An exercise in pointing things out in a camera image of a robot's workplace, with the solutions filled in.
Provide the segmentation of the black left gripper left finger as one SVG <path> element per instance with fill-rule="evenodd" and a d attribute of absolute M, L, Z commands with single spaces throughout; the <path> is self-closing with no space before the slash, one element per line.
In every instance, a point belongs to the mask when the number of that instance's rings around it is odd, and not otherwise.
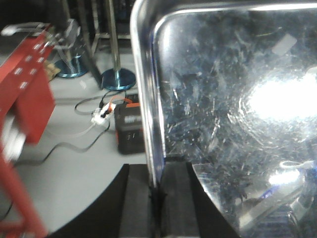
<path fill-rule="evenodd" d="M 102 194 L 52 238 L 151 238 L 152 206 L 145 164 L 124 164 Z"/>

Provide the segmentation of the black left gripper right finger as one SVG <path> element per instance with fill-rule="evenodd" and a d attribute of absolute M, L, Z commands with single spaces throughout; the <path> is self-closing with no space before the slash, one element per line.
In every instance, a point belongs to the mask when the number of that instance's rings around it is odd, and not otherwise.
<path fill-rule="evenodd" d="M 207 196 L 190 163 L 166 164 L 159 194 L 162 238 L 238 237 Z"/>

